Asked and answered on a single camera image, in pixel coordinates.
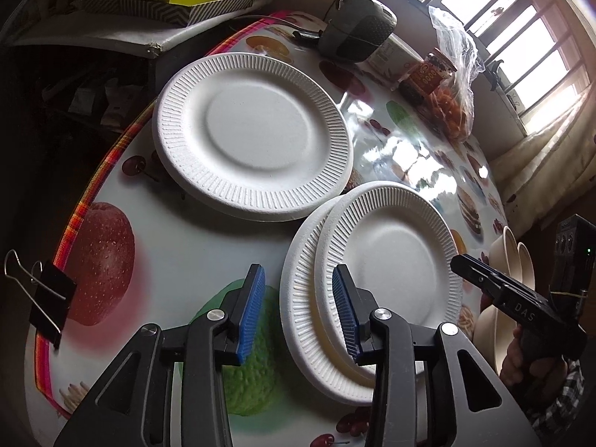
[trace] bowl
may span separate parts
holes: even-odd
[[[522,281],[522,264],[517,252],[517,241],[509,227],[503,228],[502,235],[492,243],[488,261],[493,269],[519,282]]]
[[[513,319],[492,305],[482,311],[476,321],[472,343],[497,374],[501,372],[516,325]]]
[[[503,228],[501,236],[492,243],[488,260],[492,268],[522,281],[517,242],[509,227]],[[472,343],[497,374],[501,372],[516,325],[513,319],[492,305],[478,316]]]
[[[517,245],[517,253],[520,256],[521,264],[521,283],[528,286],[530,289],[536,289],[536,281],[534,276],[534,265],[532,264],[532,258],[527,250],[527,247],[519,242]]]

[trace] speaker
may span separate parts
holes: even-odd
[[[340,62],[362,62],[395,30],[397,17],[378,0],[337,0],[337,12],[321,34],[321,55]]]

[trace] window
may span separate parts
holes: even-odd
[[[552,0],[419,1],[464,23],[528,133],[571,106],[589,84],[573,35]]]

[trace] jar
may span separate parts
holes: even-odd
[[[412,67],[398,89],[410,104],[419,106],[455,72],[455,65],[439,49],[434,49],[424,61]]]

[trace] fruit print tablecloth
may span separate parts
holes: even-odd
[[[280,12],[309,29],[324,23]],[[394,180],[431,201],[460,253],[485,259],[505,223],[497,189],[478,143],[450,143],[424,115],[389,91],[366,64],[339,65],[297,46],[291,29],[260,21],[214,52],[256,52],[294,65],[315,79],[344,114],[354,144],[352,188]],[[35,382],[55,407],[59,425],[76,408],[127,339],[147,322],[162,328],[191,321],[238,286],[253,262],[267,274],[270,307],[259,326],[258,354],[242,375],[226,372],[236,447],[364,444],[336,424],[354,407],[326,398],[302,377],[285,348],[277,316],[281,268],[299,223],[256,223],[225,216],[187,197],[154,152],[150,106],[105,158],[75,210],[54,259],[79,284],[58,351],[31,333]],[[464,282],[460,327],[470,332],[481,294]],[[172,445],[180,445],[181,370],[174,381]],[[242,389],[233,386],[242,383]],[[365,416],[360,409],[356,416]],[[30,415],[42,446],[56,425]]]

